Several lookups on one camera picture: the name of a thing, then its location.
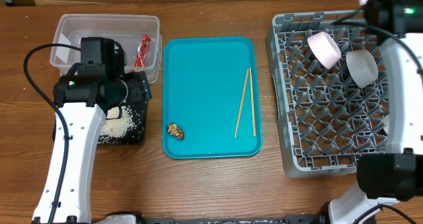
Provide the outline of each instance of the plastic storage bin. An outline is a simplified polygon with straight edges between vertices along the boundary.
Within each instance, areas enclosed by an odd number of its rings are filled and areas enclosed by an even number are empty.
[[[143,35],[151,38],[145,67],[132,67],[137,57],[137,49]],[[81,38],[100,36],[118,41],[126,53],[125,72],[134,69],[144,70],[150,83],[159,78],[161,63],[160,22],[155,16],[143,15],[96,15],[70,14],[60,18],[53,43],[81,47]],[[69,48],[53,47],[50,63],[61,70],[61,74],[76,62],[81,61],[81,53]]]

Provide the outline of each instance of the blue plastic tray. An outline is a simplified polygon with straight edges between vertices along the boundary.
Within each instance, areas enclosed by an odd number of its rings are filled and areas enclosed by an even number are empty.
[[[252,135],[250,80],[234,138],[245,73],[251,67],[256,137]],[[245,37],[170,41],[163,69],[163,149],[174,159],[244,157],[263,144],[254,46]],[[183,141],[167,133],[176,123]]]

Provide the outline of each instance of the chopsticks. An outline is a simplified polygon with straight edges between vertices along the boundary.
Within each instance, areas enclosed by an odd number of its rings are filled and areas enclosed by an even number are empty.
[[[245,74],[245,81],[244,81],[243,96],[241,97],[241,104],[239,105],[238,120],[237,120],[237,128],[235,128],[235,138],[237,138],[237,134],[238,134],[238,127],[239,127],[239,120],[241,119],[241,113],[243,112],[243,104],[244,104],[244,96],[245,96],[245,87],[247,86],[247,81],[248,81],[248,79],[249,79],[249,71],[250,71],[250,69],[247,69],[247,74]]]
[[[250,75],[250,93],[251,93],[252,135],[254,137],[256,137],[256,119],[255,119],[255,115],[254,115],[254,95],[253,95],[253,92],[252,92],[252,77],[251,77],[251,67],[250,67],[250,68],[247,69],[247,73],[245,74],[243,96],[241,97],[241,104],[239,105],[239,112],[238,112],[237,127],[235,128],[235,139],[237,138],[239,120],[241,119],[241,113],[243,112],[245,89],[247,87],[249,75]]]
[[[251,117],[252,117],[252,136],[256,137],[256,118],[254,115],[254,95],[252,92],[252,77],[251,77],[251,67],[250,67],[250,94],[251,94]]]

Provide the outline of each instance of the wooden table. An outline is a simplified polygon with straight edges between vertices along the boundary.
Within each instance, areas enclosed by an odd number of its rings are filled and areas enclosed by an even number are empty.
[[[0,9],[0,223],[30,223],[52,154],[54,113],[27,82],[22,62],[36,46],[51,43],[66,13],[158,16],[163,46],[174,38],[246,36],[255,47],[263,147],[251,158],[176,161],[161,145],[162,76],[151,85],[145,143],[98,146],[91,185],[93,217],[141,210],[146,217],[175,219],[283,217],[316,213],[340,197],[355,176],[292,179],[285,175],[276,127],[276,99],[265,35],[279,13],[354,9],[356,0],[148,3]],[[52,98],[59,71],[50,50],[34,54],[29,70]],[[423,222],[423,199],[397,207]],[[380,223],[404,223],[391,211]]]

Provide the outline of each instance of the gray dish rack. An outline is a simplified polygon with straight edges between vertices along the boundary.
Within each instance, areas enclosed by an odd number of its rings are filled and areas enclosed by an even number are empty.
[[[290,177],[352,173],[361,155],[385,151],[382,119],[388,114],[388,84],[377,38],[364,28],[331,25],[351,12],[273,18],[266,49],[278,102],[282,162]],[[342,52],[332,69],[324,68],[307,45],[307,38],[318,32],[332,36]],[[360,49],[373,55],[379,69],[378,79],[362,89],[345,59],[346,52]]]

